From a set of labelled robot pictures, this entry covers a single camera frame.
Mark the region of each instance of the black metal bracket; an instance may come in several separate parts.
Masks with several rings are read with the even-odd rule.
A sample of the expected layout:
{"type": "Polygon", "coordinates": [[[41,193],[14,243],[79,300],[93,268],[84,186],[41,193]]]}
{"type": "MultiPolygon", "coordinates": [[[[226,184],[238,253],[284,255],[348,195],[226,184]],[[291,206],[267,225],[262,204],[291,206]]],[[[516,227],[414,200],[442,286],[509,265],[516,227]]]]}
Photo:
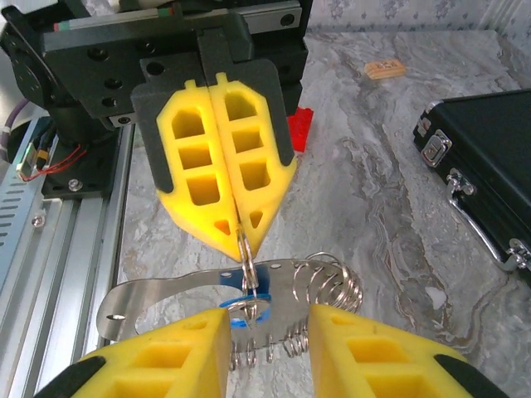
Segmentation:
{"type": "MultiPolygon", "coordinates": [[[[146,126],[154,123],[158,114],[154,112],[159,112],[163,104],[153,103],[146,110],[139,96],[167,100],[170,91],[178,90],[185,80],[198,78],[212,84],[216,71],[225,71],[229,80],[244,80],[264,94],[279,154],[283,163],[289,162],[293,149],[285,116],[293,114],[299,103],[300,79],[308,55],[303,38],[312,1],[300,1],[302,16],[297,27],[279,32],[250,34],[241,14],[208,13],[223,7],[276,2],[187,0],[173,2],[164,12],[152,12],[149,17],[135,18],[137,14],[131,14],[129,19],[105,23],[84,20],[81,28],[70,28],[72,21],[88,16],[80,0],[62,0],[28,14],[13,6],[4,8],[7,25],[0,46],[12,60],[23,95],[47,109],[56,123],[60,144],[53,160],[61,160],[78,144],[88,151],[73,167],[46,178],[45,196],[105,194],[112,185],[118,127],[138,121],[144,140],[155,135],[146,126]],[[155,83],[154,78],[162,72],[149,70],[161,60],[165,72],[157,79],[165,81],[164,85],[155,83]],[[196,76],[194,68],[201,76],[196,76]],[[146,85],[151,88],[144,87],[147,91],[142,92],[140,88],[146,85]],[[73,179],[82,181],[83,189],[67,190],[73,179]]],[[[152,146],[153,151],[157,148],[156,144],[152,146]]],[[[152,153],[150,158],[160,158],[160,152],[152,153]]],[[[164,167],[150,162],[153,177],[162,189],[167,186],[160,177],[164,167]]]]}

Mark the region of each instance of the briefcase latch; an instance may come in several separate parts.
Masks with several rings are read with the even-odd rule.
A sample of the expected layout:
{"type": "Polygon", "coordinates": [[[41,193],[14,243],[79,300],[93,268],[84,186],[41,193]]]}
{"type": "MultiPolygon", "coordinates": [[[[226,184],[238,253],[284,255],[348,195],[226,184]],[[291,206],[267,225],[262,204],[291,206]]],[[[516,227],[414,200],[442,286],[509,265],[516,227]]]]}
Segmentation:
{"type": "Polygon", "coordinates": [[[441,160],[448,153],[452,145],[452,142],[446,137],[442,130],[435,131],[428,142],[421,150],[422,158],[424,162],[430,167],[437,167],[441,160]]]}
{"type": "Polygon", "coordinates": [[[507,250],[509,258],[500,266],[505,271],[514,271],[517,268],[531,269],[531,250],[519,239],[509,241],[510,248],[507,250]]]}

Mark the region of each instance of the metal spring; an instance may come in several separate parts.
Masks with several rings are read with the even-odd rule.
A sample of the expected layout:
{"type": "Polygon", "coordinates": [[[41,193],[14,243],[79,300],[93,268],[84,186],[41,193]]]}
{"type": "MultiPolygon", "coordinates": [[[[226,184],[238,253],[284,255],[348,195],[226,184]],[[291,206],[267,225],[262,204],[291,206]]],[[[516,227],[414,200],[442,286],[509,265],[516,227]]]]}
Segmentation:
{"type": "Polygon", "coordinates": [[[299,357],[308,352],[308,319],[288,329],[282,347],[289,358],[299,357]]]}
{"type": "MultiPolygon", "coordinates": [[[[321,275],[324,268],[314,269],[311,278],[309,279],[308,286],[306,288],[305,301],[308,305],[312,303],[323,303],[333,306],[335,308],[341,308],[346,311],[356,313],[363,301],[363,291],[358,275],[349,267],[344,265],[337,257],[326,252],[319,252],[308,256],[307,260],[312,260],[315,257],[328,257],[331,259],[329,262],[338,268],[338,272],[326,275],[326,280],[317,288],[317,293],[314,297],[310,297],[310,290],[316,282],[316,278],[321,275]],[[338,276],[343,276],[341,282],[335,281],[338,276]]],[[[300,271],[309,267],[308,263],[299,265],[293,276],[292,292],[297,301],[300,298],[296,290],[296,280],[300,271]]],[[[299,357],[303,355],[309,349],[308,340],[308,319],[304,319],[295,323],[288,328],[285,339],[282,342],[282,347],[286,355],[289,358],[299,357]]],[[[268,336],[268,344],[265,348],[265,359],[268,363],[274,361],[274,345],[271,341],[271,336],[268,336]]],[[[236,369],[242,369],[243,367],[254,368],[256,366],[256,342],[254,339],[249,340],[246,345],[245,352],[237,352],[237,346],[232,342],[231,350],[231,371],[236,369]]]]}
{"type": "MultiPolygon", "coordinates": [[[[357,312],[363,301],[363,291],[358,275],[345,264],[343,264],[337,257],[331,255],[330,253],[321,251],[319,253],[315,253],[306,257],[306,259],[312,260],[315,257],[329,257],[330,259],[332,259],[332,261],[330,261],[329,263],[331,265],[335,265],[338,268],[338,272],[327,274],[326,280],[317,288],[317,293],[314,295],[314,298],[311,298],[310,290],[314,287],[314,282],[316,278],[324,271],[324,268],[314,269],[314,273],[309,279],[309,284],[306,287],[306,303],[308,305],[313,303],[328,304],[332,307],[341,308],[353,313],[357,312]],[[335,282],[333,282],[340,275],[343,276],[343,281],[339,282],[336,280],[335,282]]],[[[297,281],[297,277],[300,274],[300,271],[306,267],[309,267],[308,263],[299,265],[293,276],[291,289],[297,301],[300,301],[300,298],[297,294],[295,284],[297,281]]]]}

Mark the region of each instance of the black cable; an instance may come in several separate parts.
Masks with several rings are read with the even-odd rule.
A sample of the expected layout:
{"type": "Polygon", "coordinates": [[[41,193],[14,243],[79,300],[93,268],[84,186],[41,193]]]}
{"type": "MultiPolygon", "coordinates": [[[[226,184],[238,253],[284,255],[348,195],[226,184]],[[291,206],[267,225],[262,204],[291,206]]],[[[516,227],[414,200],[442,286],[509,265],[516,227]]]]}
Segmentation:
{"type": "Polygon", "coordinates": [[[48,150],[50,149],[52,143],[53,143],[53,138],[56,136],[57,134],[57,127],[55,124],[53,124],[43,135],[42,135],[42,138],[41,138],[41,145],[39,147],[39,149],[45,149],[45,150],[48,150]]]}
{"type": "Polygon", "coordinates": [[[36,137],[33,139],[33,145],[35,148],[39,148],[41,145],[41,138],[48,130],[50,130],[53,126],[53,120],[50,118],[48,122],[45,124],[44,128],[42,128],[41,131],[39,131],[36,135],[36,137]]]}

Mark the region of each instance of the gray marble table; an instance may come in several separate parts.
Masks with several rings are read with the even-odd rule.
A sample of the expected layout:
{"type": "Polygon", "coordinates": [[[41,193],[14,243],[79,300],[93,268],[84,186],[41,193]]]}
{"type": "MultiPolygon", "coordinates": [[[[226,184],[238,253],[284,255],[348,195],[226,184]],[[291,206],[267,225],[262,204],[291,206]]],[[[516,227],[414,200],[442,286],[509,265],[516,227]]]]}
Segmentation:
{"type": "MultiPolygon", "coordinates": [[[[431,100],[530,86],[531,63],[495,32],[309,35],[300,104],[315,109],[308,148],[259,259],[327,250],[363,279],[361,314],[462,352],[512,398],[531,395],[531,289],[498,270],[444,201],[412,128],[431,100]],[[397,57],[405,77],[372,81],[397,57]]],[[[158,203],[142,143],[133,157],[120,280],[234,266],[180,231],[158,203]]],[[[149,330],[234,297],[200,288],[151,308],[149,330]]],[[[227,396],[313,396],[309,356],[263,354],[232,373],[227,396]]]]}

